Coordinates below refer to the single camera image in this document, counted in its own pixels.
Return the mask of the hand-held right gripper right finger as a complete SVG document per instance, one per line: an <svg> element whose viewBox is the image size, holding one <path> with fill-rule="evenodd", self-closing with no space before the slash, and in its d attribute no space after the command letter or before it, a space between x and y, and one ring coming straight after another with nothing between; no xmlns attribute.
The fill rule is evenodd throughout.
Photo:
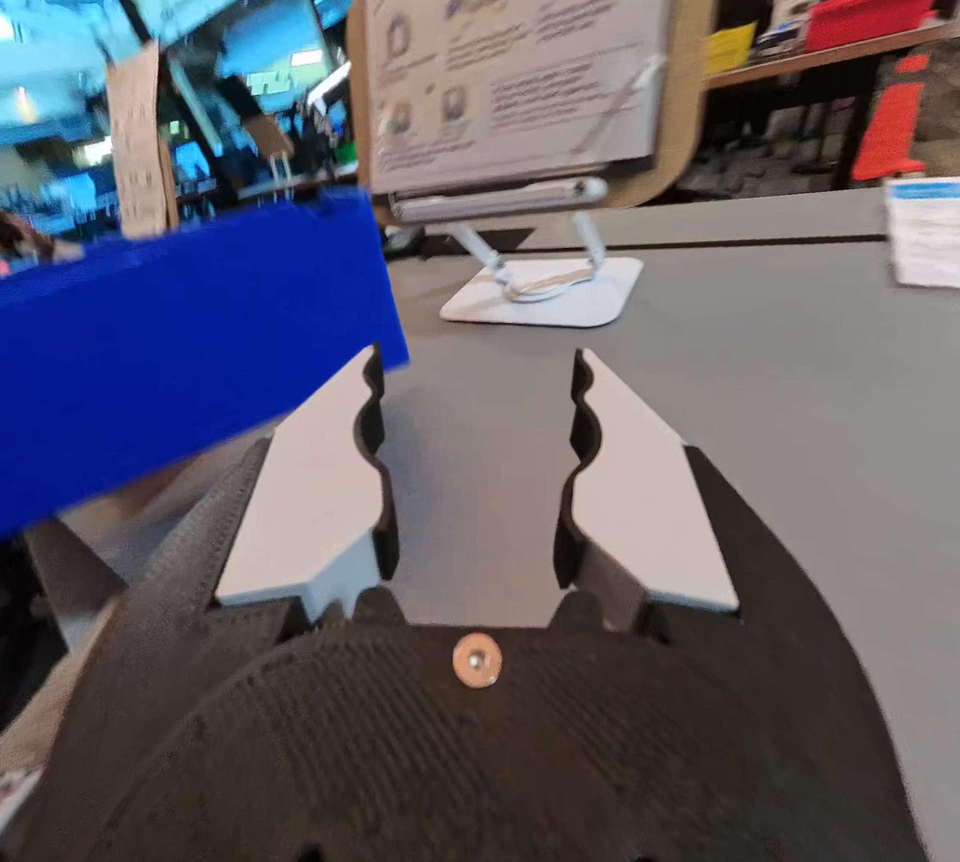
<svg viewBox="0 0 960 862"><path fill-rule="evenodd" d="M689 445L591 349L577 349L570 446L554 540L558 586L604 616L668 605L735 616L738 593Z"/></svg>

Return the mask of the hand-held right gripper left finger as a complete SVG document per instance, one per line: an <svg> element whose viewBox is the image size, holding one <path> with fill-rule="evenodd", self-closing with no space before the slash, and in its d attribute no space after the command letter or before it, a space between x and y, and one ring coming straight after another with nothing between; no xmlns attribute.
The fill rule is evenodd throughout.
<svg viewBox="0 0 960 862"><path fill-rule="evenodd" d="M363 592L393 578L384 394L370 344L276 426L216 588L221 606L294 599L308 621L351 618Z"/></svg>

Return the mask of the blue plastic bin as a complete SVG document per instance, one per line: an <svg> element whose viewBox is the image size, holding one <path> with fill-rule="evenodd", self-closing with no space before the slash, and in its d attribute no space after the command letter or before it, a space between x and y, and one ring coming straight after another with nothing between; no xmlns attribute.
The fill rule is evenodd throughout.
<svg viewBox="0 0 960 862"><path fill-rule="evenodd" d="M369 196L87 246L1 286L2 543L409 353Z"/></svg>

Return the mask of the grey desk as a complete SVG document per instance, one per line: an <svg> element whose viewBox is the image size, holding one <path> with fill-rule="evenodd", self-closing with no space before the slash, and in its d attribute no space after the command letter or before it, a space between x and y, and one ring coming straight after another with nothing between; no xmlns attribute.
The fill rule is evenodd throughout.
<svg viewBox="0 0 960 862"><path fill-rule="evenodd" d="M876 190L611 211L644 262L564 330L443 321L468 256L392 263L411 363L386 381L413 621L541 626L573 355L702 450L818 586L881 702L932 858L958 860L958 292L891 277Z"/></svg>

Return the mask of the brown cardboard sign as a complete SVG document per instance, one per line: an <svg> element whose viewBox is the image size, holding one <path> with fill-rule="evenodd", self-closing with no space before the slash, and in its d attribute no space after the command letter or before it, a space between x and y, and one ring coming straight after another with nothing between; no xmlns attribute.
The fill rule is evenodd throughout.
<svg viewBox="0 0 960 862"><path fill-rule="evenodd" d="M127 240L179 227L175 176L159 126L160 48L150 40L105 73L120 230Z"/></svg>

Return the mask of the blue white paper leaflet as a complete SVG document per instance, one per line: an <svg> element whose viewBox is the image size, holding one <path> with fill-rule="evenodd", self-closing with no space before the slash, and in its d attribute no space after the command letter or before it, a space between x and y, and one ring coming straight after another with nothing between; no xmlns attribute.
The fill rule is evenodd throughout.
<svg viewBox="0 0 960 862"><path fill-rule="evenodd" d="M884 186L895 281L923 289L959 289L959 178L891 180Z"/></svg>

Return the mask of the orange traffic cone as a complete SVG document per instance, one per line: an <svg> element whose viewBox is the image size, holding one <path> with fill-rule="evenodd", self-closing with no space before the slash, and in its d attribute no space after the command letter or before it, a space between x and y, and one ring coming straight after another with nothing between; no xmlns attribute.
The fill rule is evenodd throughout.
<svg viewBox="0 0 960 862"><path fill-rule="evenodd" d="M894 64L858 148L850 172L854 183L881 183L927 172L926 164L911 151L929 65L928 52L913 52Z"/></svg>

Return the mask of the instruction sheet on stand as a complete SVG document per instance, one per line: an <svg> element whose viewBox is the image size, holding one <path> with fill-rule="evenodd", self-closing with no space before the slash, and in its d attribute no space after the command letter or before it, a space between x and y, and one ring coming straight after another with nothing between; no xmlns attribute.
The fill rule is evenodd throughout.
<svg viewBox="0 0 960 862"><path fill-rule="evenodd" d="M594 208L637 208L649 204L675 184L688 168L700 138L706 107L706 42L717 0L673 0L669 45L662 70L654 163L643 170L639 160L614 166L606 176L608 192ZM368 0L353 0L346 16L346 52L353 126L358 158L357 178L368 193L371 186L373 141L367 25Z"/></svg>

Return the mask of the wooden background table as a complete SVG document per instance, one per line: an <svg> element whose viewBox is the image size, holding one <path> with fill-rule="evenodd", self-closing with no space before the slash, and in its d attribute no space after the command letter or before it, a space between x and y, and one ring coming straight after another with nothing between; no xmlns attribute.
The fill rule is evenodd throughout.
<svg viewBox="0 0 960 862"><path fill-rule="evenodd" d="M958 38L958 18L849 43L818 52L788 55L749 64L705 81L702 143L726 124L743 127L750 114L771 114L798 107L852 101L841 148L832 163L830 188L846 189L867 131L883 64L917 46Z"/></svg>

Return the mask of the red plastic bin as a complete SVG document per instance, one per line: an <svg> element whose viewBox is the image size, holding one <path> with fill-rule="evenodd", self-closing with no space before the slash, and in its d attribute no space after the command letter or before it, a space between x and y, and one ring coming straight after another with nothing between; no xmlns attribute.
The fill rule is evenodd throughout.
<svg viewBox="0 0 960 862"><path fill-rule="evenodd" d="M827 0L813 4L803 51L817 53L914 31L934 0Z"/></svg>

